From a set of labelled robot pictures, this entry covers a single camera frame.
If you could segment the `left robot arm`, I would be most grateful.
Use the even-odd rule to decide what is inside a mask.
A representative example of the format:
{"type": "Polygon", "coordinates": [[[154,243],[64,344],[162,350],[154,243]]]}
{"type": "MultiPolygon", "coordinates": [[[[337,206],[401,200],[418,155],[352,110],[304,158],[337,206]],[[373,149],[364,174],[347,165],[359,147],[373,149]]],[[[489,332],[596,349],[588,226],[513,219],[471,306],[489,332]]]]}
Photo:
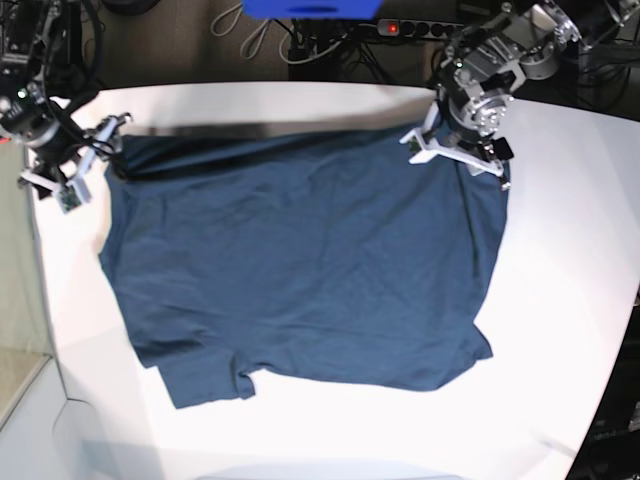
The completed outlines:
{"type": "Polygon", "coordinates": [[[456,31],[430,78],[438,113],[424,138],[438,155],[476,169],[500,167],[513,157],[496,133],[514,92],[545,79],[559,46],[582,39],[564,1],[504,1],[491,19],[456,31]]]}

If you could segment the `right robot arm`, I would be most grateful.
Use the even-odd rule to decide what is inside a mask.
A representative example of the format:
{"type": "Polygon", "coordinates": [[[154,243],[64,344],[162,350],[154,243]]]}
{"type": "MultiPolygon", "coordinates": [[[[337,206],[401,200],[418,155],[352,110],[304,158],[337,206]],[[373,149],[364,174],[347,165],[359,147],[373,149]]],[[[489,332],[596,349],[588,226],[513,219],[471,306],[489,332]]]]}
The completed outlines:
{"type": "Polygon", "coordinates": [[[63,165],[90,166],[120,148],[116,137],[128,114],[94,128],[72,118],[102,85],[103,30],[90,1],[4,1],[1,4],[1,136],[35,156],[18,180],[40,198],[65,188],[63,165]]]}

